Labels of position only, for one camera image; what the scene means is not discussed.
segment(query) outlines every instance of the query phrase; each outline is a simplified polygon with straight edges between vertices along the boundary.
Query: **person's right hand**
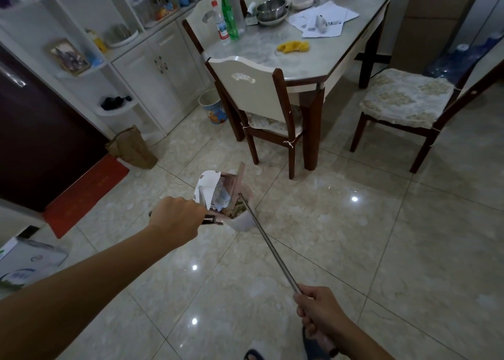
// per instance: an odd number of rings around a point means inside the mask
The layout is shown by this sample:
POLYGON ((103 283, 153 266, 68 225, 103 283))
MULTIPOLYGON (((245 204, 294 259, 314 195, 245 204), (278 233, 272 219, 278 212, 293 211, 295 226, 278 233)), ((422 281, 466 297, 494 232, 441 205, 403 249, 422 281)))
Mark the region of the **person's right hand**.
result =
POLYGON ((204 206, 182 197, 165 197, 152 210, 148 226, 157 229, 176 249, 198 236, 204 206))
POLYGON ((345 315, 329 287, 313 287, 298 284, 303 292, 296 293, 297 315, 310 336, 321 330, 338 341, 354 323, 345 315))

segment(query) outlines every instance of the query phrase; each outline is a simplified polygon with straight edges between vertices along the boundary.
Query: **dark sandal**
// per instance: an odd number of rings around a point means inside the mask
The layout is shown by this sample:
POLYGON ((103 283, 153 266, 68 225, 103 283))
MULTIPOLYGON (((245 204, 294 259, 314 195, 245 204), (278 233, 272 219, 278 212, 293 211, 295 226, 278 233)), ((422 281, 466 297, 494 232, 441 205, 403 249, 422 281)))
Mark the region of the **dark sandal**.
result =
POLYGON ((317 342, 317 339, 308 339, 306 337, 306 328, 303 327, 303 344, 304 350, 306 351, 306 357, 308 360, 331 360, 331 357, 324 352, 317 342))
POLYGON ((249 355, 252 355, 256 358, 256 360, 264 360, 264 357, 261 356, 259 352, 257 352, 255 349, 249 349, 245 356, 243 357, 243 360, 249 360, 249 355))

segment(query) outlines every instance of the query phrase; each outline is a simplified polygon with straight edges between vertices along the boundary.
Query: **picture frame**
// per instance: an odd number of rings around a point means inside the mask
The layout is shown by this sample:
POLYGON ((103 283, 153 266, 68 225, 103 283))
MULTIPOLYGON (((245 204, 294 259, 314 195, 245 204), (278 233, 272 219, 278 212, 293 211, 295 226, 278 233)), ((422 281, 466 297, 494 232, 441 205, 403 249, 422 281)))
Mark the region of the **picture frame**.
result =
POLYGON ((91 63, 67 38, 49 44, 47 52, 63 70, 73 76, 79 76, 91 68, 91 63))

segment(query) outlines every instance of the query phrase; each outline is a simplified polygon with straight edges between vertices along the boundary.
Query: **green bottle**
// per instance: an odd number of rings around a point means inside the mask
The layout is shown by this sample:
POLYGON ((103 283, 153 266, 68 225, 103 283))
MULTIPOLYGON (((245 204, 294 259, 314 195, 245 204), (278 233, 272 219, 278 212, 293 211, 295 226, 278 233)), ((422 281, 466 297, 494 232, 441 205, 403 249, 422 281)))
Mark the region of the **green bottle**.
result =
POLYGON ((236 28, 236 22, 234 21, 233 8, 229 0, 222 0, 222 14, 224 15, 224 21, 226 22, 227 32, 231 40, 236 40, 238 38, 238 29, 236 28))

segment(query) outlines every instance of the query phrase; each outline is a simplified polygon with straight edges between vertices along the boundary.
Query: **floral seat cushion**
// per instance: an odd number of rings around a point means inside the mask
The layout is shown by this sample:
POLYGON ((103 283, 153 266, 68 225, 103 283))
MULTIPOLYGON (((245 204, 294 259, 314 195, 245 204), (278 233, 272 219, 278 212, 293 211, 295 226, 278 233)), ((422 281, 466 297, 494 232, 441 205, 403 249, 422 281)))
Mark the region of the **floral seat cushion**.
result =
MULTIPOLYGON (((301 114, 301 109, 299 106, 291 105, 292 116, 294 118, 295 134, 296 137, 303 131, 303 115, 301 114)), ((245 112, 247 118, 249 119, 249 125, 254 129, 266 129, 267 131, 288 136, 287 124, 285 122, 277 121, 272 118, 260 116, 258 114, 253 114, 250 112, 245 112)))
POLYGON ((360 107, 379 120, 431 128, 443 113, 453 89, 446 79, 388 69, 371 80, 360 107))

